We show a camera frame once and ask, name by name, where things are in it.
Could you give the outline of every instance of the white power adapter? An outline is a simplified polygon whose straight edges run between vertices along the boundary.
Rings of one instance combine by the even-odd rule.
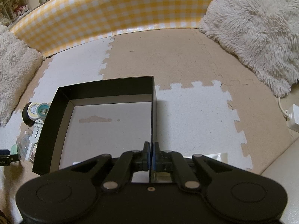
[[[292,105],[286,112],[289,114],[287,117],[287,124],[291,130],[299,132],[299,106]]]

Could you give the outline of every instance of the white furry cushion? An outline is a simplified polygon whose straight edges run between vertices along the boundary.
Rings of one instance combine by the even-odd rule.
[[[40,52],[0,25],[0,124],[3,127],[42,61]]]
[[[200,31],[282,97],[299,79],[299,0],[214,0]]]

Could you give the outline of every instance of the screw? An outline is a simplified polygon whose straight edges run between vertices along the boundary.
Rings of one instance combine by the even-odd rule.
[[[103,184],[103,187],[105,189],[116,189],[118,187],[118,184],[114,181],[108,181]]]
[[[185,187],[188,189],[197,189],[200,184],[197,181],[187,181],[185,182]]]
[[[153,191],[155,191],[155,190],[156,190],[155,187],[148,187],[148,188],[147,188],[147,191],[150,191],[150,192],[153,192]]]

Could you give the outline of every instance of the open cardboard box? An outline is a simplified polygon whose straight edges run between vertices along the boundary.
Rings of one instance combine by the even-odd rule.
[[[153,76],[58,88],[32,171],[43,175],[103,153],[142,150],[156,139],[156,104]]]

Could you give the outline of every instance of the yellow checkered fabric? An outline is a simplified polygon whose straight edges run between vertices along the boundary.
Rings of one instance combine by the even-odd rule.
[[[95,39],[151,29],[196,28],[212,0],[51,0],[10,31],[50,56]]]

